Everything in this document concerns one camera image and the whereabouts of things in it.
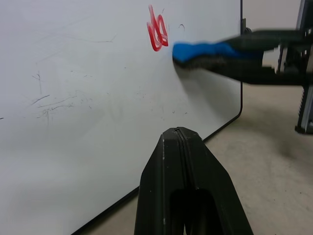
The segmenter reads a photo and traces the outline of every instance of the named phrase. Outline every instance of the concrete floor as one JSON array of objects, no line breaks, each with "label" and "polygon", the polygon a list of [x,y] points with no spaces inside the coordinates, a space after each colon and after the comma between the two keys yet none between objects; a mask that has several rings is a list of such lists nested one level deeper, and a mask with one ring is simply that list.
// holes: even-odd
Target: concrete floor
[{"label": "concrete floor", "polygon": [[[255,235],[313,235],[313,136],[294,131],[301,88],[244,86],[241,116],[207,142]],[[133,235],[137,197],[85,235]]]}]

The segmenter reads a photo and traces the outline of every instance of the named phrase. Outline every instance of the red marker writing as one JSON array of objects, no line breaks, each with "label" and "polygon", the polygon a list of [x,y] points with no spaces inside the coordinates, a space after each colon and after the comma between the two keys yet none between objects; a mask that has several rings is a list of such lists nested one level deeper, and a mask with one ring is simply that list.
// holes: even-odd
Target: red marker writing
[{"label": "red marker writing", "polygon": [[163,17],[159,15],[155,18],[153,8],[149,5],[151,23],[147,22],[148,32],[151,40],[151,45],[153,50],[159,51],[162,46],[168,47],[167,32],[164,24]]}]

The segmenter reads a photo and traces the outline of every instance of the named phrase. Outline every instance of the blue eraser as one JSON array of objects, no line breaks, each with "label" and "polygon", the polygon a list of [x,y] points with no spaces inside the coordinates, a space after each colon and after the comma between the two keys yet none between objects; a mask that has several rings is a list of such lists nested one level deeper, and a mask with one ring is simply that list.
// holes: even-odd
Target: blue eraser
[{"label": "blue eraser", "polygon": [[234,50],[228,43],[175,43],[173,47],[173,58],[181,63],[187,62],[195,57],[208,55],[221,55],[230,58],[248,59],[262,58],[263,54],[240,52]]}]

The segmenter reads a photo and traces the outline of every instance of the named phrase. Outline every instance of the white surface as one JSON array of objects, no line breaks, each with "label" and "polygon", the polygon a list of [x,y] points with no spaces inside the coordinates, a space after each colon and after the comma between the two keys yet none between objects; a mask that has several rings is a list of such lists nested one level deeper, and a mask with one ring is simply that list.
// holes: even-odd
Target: white surface
[{"label": "white surface", "polygon": [[240,83],[179,77],[171,57],[238,34],[240,0],[5,0],[0,31],[0,234],[76,231],[139,185],[163,131],[205,138],[240,111]]}]

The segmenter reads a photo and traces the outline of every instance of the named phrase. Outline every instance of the scratch mark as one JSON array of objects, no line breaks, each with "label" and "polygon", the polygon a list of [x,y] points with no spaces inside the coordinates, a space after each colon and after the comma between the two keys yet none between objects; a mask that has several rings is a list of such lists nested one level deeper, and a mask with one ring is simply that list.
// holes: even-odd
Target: scratch mark
[{"label": "scratch mark", "polygon": [[[73,21],[73,22],[70,22],[70,23],[68,23],[68,24],[66,24],[66,25],[64,25],[64,26],[61,26],[61,27],[55,29],[55,32],[61,31],[61,30],[65,29],[65,28],[67,28],[67,27],[69,27],[69,26],[71,26],[71,25],[74,25],[74,24],[76,24],[76,23],[78,23],[78,22],[80,22],[80,21],[87,20],[87,19],[90,18],[90,17],[91,17],[91,16],[86,16],[86,17],[84,17],[84,18],[81,18],[81,19],[75,20],[75,21]],[[57,34],[56,34],[55,32],[54,32],[54,33],[49,33],[47,36],[44,36],[43,38],[41,38],[41,39],[35,41],[35,44],[38,43],[38,42],[41,42],[41,41],[43,41],[43,40],[45,40],[45,39],[47,39],[47,38],[49,38],[49,37],[51,37],[51,36],[56,36]]]},{"label": "scratch mark", "polygon": [[183,26],[184,31],[185,31],[185,26],[182,23],[178,26],[178,28],[180,28],[181,26]]},{"label": "scratch mark", "polygon": [[77,95],[78,92],[81,92],[82,95],[84,96],[85,100],[88,101],[87,97],[85,96],[85,94],[86,94],[85,92],[83,92],[83,91],[81,91],[81,90],[76,90],[76,91],[75,91],[75,95]]},{"label": "scratch mark", "polygon": [[38,71],[38,73],[37,73],[37,76],[39,77],[40,94],[43,94],[43,91],[42,91],[42,88],[41,88],[41,79],[40,79],[39,71]]},{"label": "scratch mark", "polygon": [[31,75],[33,78],[35,78],[36,80],[38,80],[38,82],[39,82],[39,89],[40,89],[40,94],[43,94],[43,91],[42,91],[42,88],[41,88],[41,82],[42,82],[42,80],[41,80],[41,78],[40,78],[40,74],[39,74],[39,71],[38,71],[38,73],[36,74],[38,77],[35,77],[35,76],[33,76],[33,75]]},{"label": "scratch mark", "polygon": [[62,51],[62,50],[59,50],[59,51],[57,51],[56,53],[53,53],[53,54],[51,54],[51,55],[49,55],[49,56],[46,56],[46,57],[44,57],[44,58],[38,60],[37,63],[42,62],[42,61],[44,61],[44,60],[46,60],[46,59],[49,59],[49,58],[51,58],[52,56],[55,56],[56,54],[59,54],[61,51]]},{"label": "scratch mark", "polygon": [[57,108],[60,108],[60,107],[74,107],[73,105],[60,105],[60,106],[57,106],[55,108],[52,108],[51,110],[55,110]]},{"label": "scratch mark", "polygon": [[47,104],[47,105],[39,106],[38,108],[46,107],[46,106],[54,105],[54,104],[59,104],[59,103],[62,103],[62,102],[64,102],[64,101],[68,100],[68,99],[75,98],[75,97],[77,97],[77,96],[72,96],[72,97],[66,98],[66,99],[64,99],[64,100],[62,100],[62,101],[59,101],[59,102],[56,102],[56,103],[53,103],[53,104]]},{"label": "scratch mark", "polygon": [[32,103],[31,105],[33,105],[33,104],[36,104],[39,100],[42,100],[43,98],[46,98],[46,97],[48,97],[48,96],[50,96],[50,95],[46,95],[46,96],[44,96],[44,97],[41,97],[40,99],[37,99],[34,103]]},{"label": "scratch mark", "polygon": [[69,35],[60,35],[60,36],[65,37],[65,38],[74,39],[74,40],[77,40],[77,41],[89,42],[89,43],[112,43],[113,40],[116,38],[117,34],[115,34],[115,36],[112,37],[112,39],[109,40],[109,41],[94,41],[94,40],[88,40],[88,39],[83,39],[83,38],[76,38],[76,37],[72,37],[72,36],[69,36]]},{"label": "scratch mark", "polygon": [[33,78],[35,78],[35,79],[37,79],[37,80],[39,80],[39,78],[36,78],[35,76],[33,76],[33,75],[31,75]]},{"label": "scratch mark", "polygon": [[47,112],[48,112],[48,110],[45,109],[44,112],[43,112],[43,114],[42,114],[41,116],[37,117],[37,118],[41,118],[43,115],[47,114]]}]

